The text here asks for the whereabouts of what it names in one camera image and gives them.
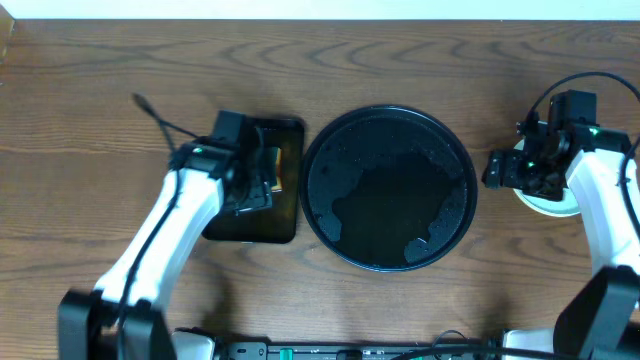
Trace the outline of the light blue plate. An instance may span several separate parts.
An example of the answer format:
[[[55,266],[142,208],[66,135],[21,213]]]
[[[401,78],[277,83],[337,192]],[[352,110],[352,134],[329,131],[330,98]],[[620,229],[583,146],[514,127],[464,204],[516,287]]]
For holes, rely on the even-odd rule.
[[[515,195],[532,210],[550,217],[565,218],[580,214],[579,204],[566,185],[563,178],[563,197],[560,201],[545,200],[532,195],[526,195],[522,190],[514,189]]]

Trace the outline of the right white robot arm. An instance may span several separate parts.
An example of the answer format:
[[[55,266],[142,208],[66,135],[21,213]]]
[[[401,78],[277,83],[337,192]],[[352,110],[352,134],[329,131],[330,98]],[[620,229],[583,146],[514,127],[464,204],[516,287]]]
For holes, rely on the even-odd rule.
[[[595,125],[529,131],[519,148],[490,154],[483,181],[559,202],[582,217],[592,278],[555,326],[504,334],[504,358],[636,359],[639,327],[639,189],[629,137]]]

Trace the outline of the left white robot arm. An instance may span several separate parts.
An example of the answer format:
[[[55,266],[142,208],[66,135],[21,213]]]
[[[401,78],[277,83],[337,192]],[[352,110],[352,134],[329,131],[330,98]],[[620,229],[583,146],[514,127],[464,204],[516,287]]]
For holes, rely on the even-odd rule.
[[[270,208],[281,151],[186,143],[173,153],[161,193],[123,255],[90,293],[58,307],[62,359],[212,359],[215,340],[169,331],[164,313],[203,230],[220,213]]]

